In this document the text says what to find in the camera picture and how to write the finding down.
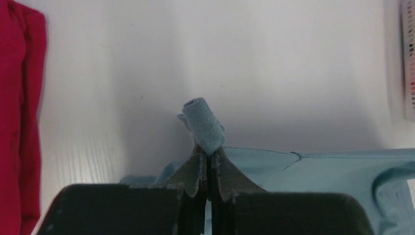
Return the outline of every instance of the red fabric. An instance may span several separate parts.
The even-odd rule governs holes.
[[[36,113],[45,51],[45,17],[12,0],[0,0],[1,235],[29,235],[40,217]]]

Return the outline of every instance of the white surface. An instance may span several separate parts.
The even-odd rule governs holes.
[[[231,146],[415,146],[397,0],[23,2],[49,22],[43,210],[65,185],[186,158],[175,115],[199,96]]]

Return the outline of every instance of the blue cloth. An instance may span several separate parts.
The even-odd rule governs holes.
[[[206,102],[184,106],[180,119],[197,143],[212,154],[225,141]],[[406,180],[415,178],[415,149],[337,153],[281,153],[225,147],[228,158],[253,182],[271,192],[334,192],[356,198],[377,235],[414,235],[415,211]],[[169,164],[162,182],[183,162]],[[205,234],[211,234],[207,203]]]

